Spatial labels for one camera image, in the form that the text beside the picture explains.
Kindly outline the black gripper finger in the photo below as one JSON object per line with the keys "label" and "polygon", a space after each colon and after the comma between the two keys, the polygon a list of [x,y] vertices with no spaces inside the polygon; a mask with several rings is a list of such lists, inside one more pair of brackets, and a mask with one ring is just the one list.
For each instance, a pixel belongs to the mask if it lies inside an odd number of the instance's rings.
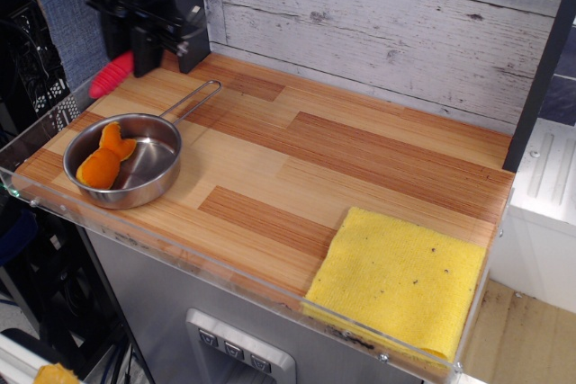
{"label": "black gripper finger", "polygon": [[131,50],[131,27],[126,9],[101,12],[101,25],[108,59],[116,59]]}
{"label": "black gripper finger", "polygon": [[135,77],[143,77],[160,66],[164,49],[154,34],[140,27],[132,28],[130,47]]}

